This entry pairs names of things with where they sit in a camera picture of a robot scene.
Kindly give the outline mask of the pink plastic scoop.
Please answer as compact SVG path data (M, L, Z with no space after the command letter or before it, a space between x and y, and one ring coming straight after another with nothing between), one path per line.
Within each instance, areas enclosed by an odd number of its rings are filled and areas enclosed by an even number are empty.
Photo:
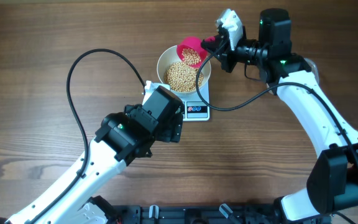
M184 38L177 45L177 55L185 65L199 69L208 56L212 54L212 52L202 48L201 43L201 39L190 36Z

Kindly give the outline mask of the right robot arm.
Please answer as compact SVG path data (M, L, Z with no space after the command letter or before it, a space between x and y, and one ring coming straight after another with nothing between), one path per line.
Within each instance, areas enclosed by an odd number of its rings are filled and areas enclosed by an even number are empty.
M226 9L216 20L217 35L201 47L231 72L253 65L267 91L293 111L317 155L306 187L277 198L274 223L316 221L358 206L358 131L338 113L320 89L309 63L291 50L291 20L284 9L260 13L259 37L248 39L238 15Z

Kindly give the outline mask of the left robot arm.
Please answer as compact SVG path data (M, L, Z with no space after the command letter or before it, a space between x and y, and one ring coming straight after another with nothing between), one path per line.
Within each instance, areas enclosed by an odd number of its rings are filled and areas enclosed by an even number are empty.
M183 112L181 99L158 86L142 104L107 115L86 152L39 198L0 223L111 222L106 204L92 202L92 195L134 159L151 157L155 141L178 142Z

